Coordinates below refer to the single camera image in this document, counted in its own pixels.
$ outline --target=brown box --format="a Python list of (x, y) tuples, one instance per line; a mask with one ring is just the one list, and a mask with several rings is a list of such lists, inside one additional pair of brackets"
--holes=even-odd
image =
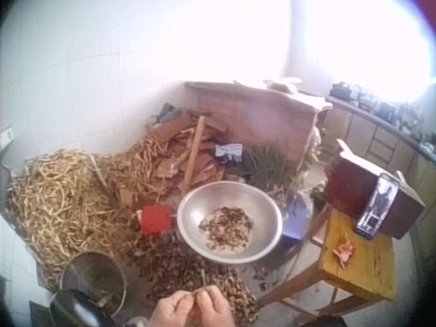
[(385, 173), (396, 179), (400, 188), (380, 226), (380, 232), (397, 239), (402, 238), (424, 210), (424, 203), (401, 178), (354, 155), (342, 140), (339, 142), (342, 152), (326, 168), (328, 182), (325, 201), (340, 211), (359, 218), (374, 191), (379, 175)]

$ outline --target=wooden table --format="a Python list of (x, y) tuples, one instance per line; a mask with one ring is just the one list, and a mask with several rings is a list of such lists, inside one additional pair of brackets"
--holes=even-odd
[[(261, 304), (280, 302), (300, 313), (317, 317), (324, 314), (345, 315), (381, 300), (394, 298), (392, 239), (380, 233), (373, 240), (364, 239), (353, 232), (355, 219), (328, 205), (313, 222), (307, 234), (312, 237), (326, 220), (328, 225), (324, 243), (320, 244), (322, 250), (318, 261), (266, 294), (260, 299)], [(344, 270), (332, 250), (345, 233), (354, 244), (356, 252)], [(330, 304), (326, 307), (309, 309), (288, 298), (319, 281), (325, 281), (335, 287)], [(335, 302), (338, 288), (351, 293), (351, 296)]]

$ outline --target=stainless steel bowl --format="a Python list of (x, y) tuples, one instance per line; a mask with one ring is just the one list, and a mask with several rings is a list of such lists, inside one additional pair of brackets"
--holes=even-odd
[[(238, 207), (253, 220), (253, 241), (240, 253), (211, 250), (199, 231), (201, 220), (222, 206)], [(177, 210), (182, 237), (206, 258), (226, 264), (244, 264), (265, 256), (280, 239), (282, 217), (279, 207), (266, 193), (238, 182), (216, 182), (188, 193)]]

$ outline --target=counter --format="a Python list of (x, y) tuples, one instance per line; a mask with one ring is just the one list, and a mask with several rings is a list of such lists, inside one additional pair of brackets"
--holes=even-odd
[(340, 138), (356, 155), (395, 173), (400, 170), (425, 210), (411, 229), (418, 268), (424, 274), (436, 262), (436, 158), (407, 134), (373, 114), (334, 97), (326, 116), (322, 142), (324, 159), (335, 152)]
[(436, 165), (436, 155), (429, 153), (428, 151), (422, 149), (420, 147), (420, 144), (416, 142), (413, 138), (411, 138), (409, 135), (404, 133), (403, 131), (400, 131), (392, 124), (389, 124), (387, 121), (384, 121), (383, 119), (375, 116), (374, 114), (371, 114), (365, 110), (360, 109), (357, 106), (354, 106), (348, 102), (342, 101), (340, 99), (337, 99), (335, 97), (326, 97), (326, 100), (328, 102), (331, 102), (336, 107), (341, 108), (343, 110), (346, 110), (348, 112), (351, 112), (352, 114), (355, 114), (356, 116), (359, 116), (367, 121), (370, 121), (377, 126), (380, 126), (384, 130), (388, 131), (392, 135), (396, 136), (398, 139), (402, 140), (405, 144), (411, 146), (415, 151), (417, 151), (420, 155), (425, 157), (427, 160), (431, 161), (433, 164)]

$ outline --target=kitchen counter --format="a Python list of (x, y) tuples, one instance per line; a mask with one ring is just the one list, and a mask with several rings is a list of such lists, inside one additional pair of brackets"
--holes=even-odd
[(402, 140), (405, 144), (411, 146), (416, 152), (418, 152), (420, 155), (436, 165), (436, 155), (420, 147), (420, 144), (416, 140), (411, 138), (403, 131), (400, 131), (392, 124), (389, 124), (387, 121), (384, 121), (383, 119), (375, 116), (374, 114), (371, 114), (370, 112), (362, 110), (353, 104), (337, 99), (335, 97), (328, 96), (326, 97), (326, 101), (331, 102), (334, 106), (341, 107), (348, 112), (351, 112), (359, 117), (366, 119), (367, 121), (376, 124), (377, 126), (382, 127), (384, 130), (388, 131), (392, 135), (395, 135), (398, 139)]

